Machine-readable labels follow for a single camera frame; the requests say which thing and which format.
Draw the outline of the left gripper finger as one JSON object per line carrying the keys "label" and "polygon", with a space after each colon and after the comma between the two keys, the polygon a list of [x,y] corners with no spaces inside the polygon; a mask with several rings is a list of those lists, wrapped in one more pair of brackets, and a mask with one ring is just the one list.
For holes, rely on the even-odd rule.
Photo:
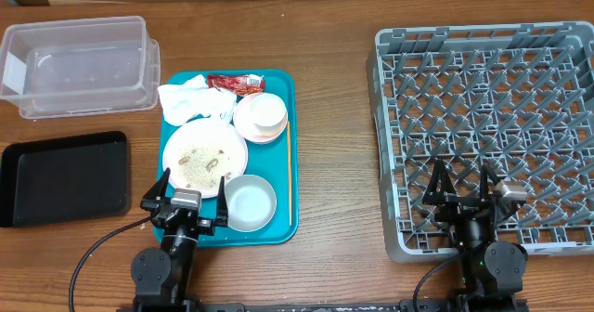
{"label": "left gripper finger", "polygon": [[228,208],[225,195],[225,183],[226,178],[222,176],[220,178],[217,194],[216,218],[214,219],[214,225],[220,228],[226,228],[228,226]]}
{"label": "left gripper finger", "polygon": [[140,208],[145,211],[159,211],[167,203],[166,190],[171,170],[167,168],[159,180],[145,193]]}

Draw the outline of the red snack wrapper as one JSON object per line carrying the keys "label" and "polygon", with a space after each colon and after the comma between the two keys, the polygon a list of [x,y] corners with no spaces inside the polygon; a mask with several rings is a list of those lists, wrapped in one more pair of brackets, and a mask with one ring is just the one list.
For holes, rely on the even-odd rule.
{"label": "red snack wrapper", "polygon": [[207,76],[207,82],[211,87],[225,89],[241,97],[265,91],[264,76],[256,74],[233,76],[211,74]]}

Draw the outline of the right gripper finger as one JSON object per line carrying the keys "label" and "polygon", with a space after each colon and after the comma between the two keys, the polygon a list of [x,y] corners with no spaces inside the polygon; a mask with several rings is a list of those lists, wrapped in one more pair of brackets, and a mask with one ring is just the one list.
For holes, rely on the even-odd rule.
{"label": "right gripper finger", "polygon": [[488,181],[496,186],[500,182],[500,178],[497,176],[495,170],[488,164],[484,163],[481,166],[481,173],[480,173],[480,185],[479,185],[479,196],[481,199],[487,199],[489,187]]}
{"label": "right gripper finger", "polygon": [[456,195],[456,189],[451,182],[444,161],[441,159],[436,160],[430,182],[421,202],[428,205],[444,205],[447,203],[449,196]]}

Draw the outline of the grey bowl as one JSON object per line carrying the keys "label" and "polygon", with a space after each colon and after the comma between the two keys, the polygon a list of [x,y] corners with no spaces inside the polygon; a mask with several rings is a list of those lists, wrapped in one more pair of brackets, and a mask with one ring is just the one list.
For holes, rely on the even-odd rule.
{"label": "grey bowl", "polygon": [[273,187],[258,175],[241,175],[225,186],[228,226],[239,232],[254,232],[265,227],[277,208]]}

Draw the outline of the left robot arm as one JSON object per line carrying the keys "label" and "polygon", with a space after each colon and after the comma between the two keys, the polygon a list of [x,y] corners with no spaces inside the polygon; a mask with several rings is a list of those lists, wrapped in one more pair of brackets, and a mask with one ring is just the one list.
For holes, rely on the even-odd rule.
{"label": "left robot arm", "polygon": [[187,294],[195,251],[201,236],[212,236],[228,226],[226,179],[220,178],[216,216],[200,215],[201,194],[178,188],[166,195],[169,170],[143,196],[140,207],[149,212],[150,223],[162,231],[161,245],[141,251],[131,265],[136,284],[134,311],[204,311],[198,297]]}

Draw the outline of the large pink plate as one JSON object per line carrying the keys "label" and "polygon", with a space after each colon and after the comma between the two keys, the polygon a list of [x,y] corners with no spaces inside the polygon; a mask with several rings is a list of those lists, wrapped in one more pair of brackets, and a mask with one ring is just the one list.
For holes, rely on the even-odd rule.
{"label": "large pink plate", "polygon": [[204,199],[217,195],[222,178],[243,175],[247,162],[245,139],[232,124],[212,118],[179,127],[161,155],[162,167],[170,170],[169,184],[196,190]]}

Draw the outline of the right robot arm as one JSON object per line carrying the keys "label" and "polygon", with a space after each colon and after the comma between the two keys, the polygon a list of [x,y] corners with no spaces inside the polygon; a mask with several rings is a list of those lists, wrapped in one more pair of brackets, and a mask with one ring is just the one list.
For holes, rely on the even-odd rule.
{"label": "right robot arm", "polygon": [[[430,270],[417,284],[412,306],[436,311],[526,311],[515,294],[523,289],[528,252],[522,245],[498,241],[497,228],[515,215],[528,198],[523,184],[499,178],[487,164],[481,167],[479,193],[459,196],[445,163],[435,162],[422,202],[436,207],[434,218],[454,229],[452,245],[458,253]],[[438,303],[422,303],[422,284],[437,270],[460,262],[463,289]]]}

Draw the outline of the white napkin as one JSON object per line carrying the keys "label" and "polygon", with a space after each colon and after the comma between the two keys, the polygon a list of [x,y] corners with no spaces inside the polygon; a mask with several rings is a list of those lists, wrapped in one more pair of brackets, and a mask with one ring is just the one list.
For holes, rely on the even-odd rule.
{"label": "white napkin", "polygon": [[218,118],[229,122],[237,105],[237,95],[210,87],[203,75],[183,84],[163,84],[158,87],[165,122],[181,126],[195,117]]}

